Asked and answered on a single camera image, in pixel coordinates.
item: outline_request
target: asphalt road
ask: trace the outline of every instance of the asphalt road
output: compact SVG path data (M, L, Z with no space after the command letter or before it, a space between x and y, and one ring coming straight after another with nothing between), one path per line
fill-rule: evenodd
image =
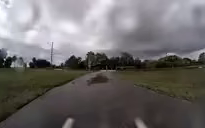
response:
M190 128L192 105L136 87L110 72L106 83L89 85L97 73L54 88L0 123L0 128L134 128L141 118L148 128Z

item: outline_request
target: grass lawn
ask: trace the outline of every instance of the grass lawn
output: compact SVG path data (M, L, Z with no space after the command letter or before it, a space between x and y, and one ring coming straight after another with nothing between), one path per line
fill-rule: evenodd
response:
M63 85L85 71L0 69L0 121L49 89Z
M205 97L205 68L124 71L119 74L138 86L172 97L190 101Z

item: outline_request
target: cloudy sky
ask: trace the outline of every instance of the cloudy sky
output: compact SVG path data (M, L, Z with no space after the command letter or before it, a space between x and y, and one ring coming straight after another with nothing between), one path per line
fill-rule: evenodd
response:
M0 0L0 48L49 59L127 51L141 58L205 49L205 0Z

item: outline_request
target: storm cloud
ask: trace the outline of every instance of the storm cloud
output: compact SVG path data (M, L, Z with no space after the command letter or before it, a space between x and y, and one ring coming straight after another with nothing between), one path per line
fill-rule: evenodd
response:
M205 48L205 0L0 0L0 48L55 61L87 51L139 57Z

